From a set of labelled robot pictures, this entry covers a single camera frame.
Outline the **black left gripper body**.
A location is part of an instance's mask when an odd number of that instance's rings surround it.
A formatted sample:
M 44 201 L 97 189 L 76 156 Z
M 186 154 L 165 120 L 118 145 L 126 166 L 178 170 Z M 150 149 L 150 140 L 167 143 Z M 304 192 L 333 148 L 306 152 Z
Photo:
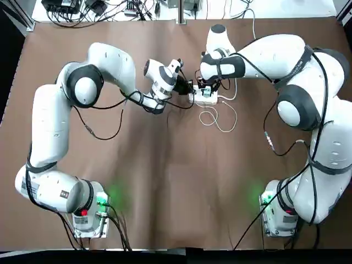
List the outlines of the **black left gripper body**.
M 178 76 L 173 90 L 181 96 L 188 95 L 189 94 L 188 81 L 184 77 Z

